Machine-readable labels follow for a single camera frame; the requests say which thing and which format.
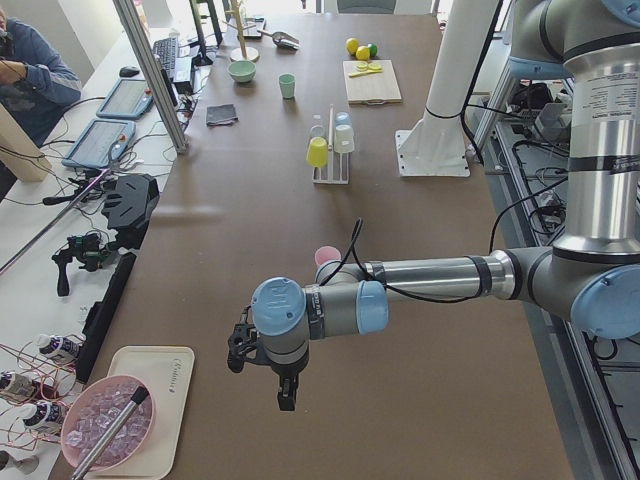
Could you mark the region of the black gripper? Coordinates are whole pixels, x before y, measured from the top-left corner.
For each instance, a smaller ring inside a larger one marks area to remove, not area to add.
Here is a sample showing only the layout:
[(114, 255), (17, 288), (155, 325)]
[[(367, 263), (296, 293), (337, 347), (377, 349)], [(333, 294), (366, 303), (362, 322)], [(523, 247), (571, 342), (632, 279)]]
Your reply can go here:
[(279, 376), (277, 393), (278, 407), (281, 411), (294, 411), (299, 383), (299, 374), (305, 369), (305, 358), (301, 357), (293, 363), (280, 364), (269, 361), (270, 368)]

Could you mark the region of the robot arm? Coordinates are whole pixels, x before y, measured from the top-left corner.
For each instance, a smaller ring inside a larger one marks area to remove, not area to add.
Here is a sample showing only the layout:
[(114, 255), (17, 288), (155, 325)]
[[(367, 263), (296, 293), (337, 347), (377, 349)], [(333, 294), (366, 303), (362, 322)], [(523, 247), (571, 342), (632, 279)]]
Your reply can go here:
[(253, 293), (247, 343), (228, 364), (269, 366), (281, 410), (295, 407), (309, 344), (387, 326), (388, 303), (458, 303), (492, 295), (521, 300), (601, 338), (639, 330), (639, 5), (635, 1), (520, 1), (512, 55), (574, 80), (563, 234), (549, 247), (485, 256), (327, 261), (314, 284), (276, 277)]

